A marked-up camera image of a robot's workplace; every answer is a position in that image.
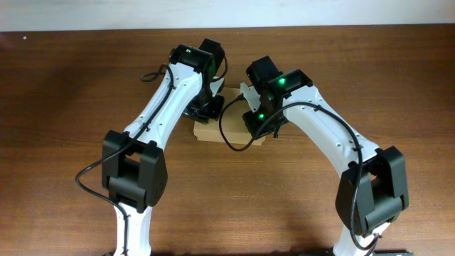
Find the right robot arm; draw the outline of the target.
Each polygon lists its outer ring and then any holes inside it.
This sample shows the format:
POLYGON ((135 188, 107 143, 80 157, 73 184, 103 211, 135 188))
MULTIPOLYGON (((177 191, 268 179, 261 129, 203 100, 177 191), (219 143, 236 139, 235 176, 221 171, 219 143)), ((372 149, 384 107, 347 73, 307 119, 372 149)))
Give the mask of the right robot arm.
POLYGON ((242 118, 253 139, 277 134, 291 122, 331 162, 340 177, 336 211, 343 230, 333 255, 372 255, 382 233, 409 206, 404 155, 381 149, 345 121, 300 69, 278 70, 265 56, 246 69, 250 106, 242 118))

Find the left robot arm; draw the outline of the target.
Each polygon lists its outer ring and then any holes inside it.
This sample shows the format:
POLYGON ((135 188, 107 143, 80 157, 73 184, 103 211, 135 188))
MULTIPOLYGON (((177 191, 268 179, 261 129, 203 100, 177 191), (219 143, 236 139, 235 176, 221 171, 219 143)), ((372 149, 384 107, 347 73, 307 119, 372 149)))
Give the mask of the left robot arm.
POLYGON ((164 156, 167 141, 181 117, 201 124, 217 120, 224 98, 225 63, 219 42, 204 39, 197 48, 174 48, 168 63, 143 82, 163 80, 139 116, 123 132, 110 131, 102 145, 102 186, 114 202, 117 248, 113 255, 150 255, 149 232, 153 207, 161 199, 168 173, 164 156))

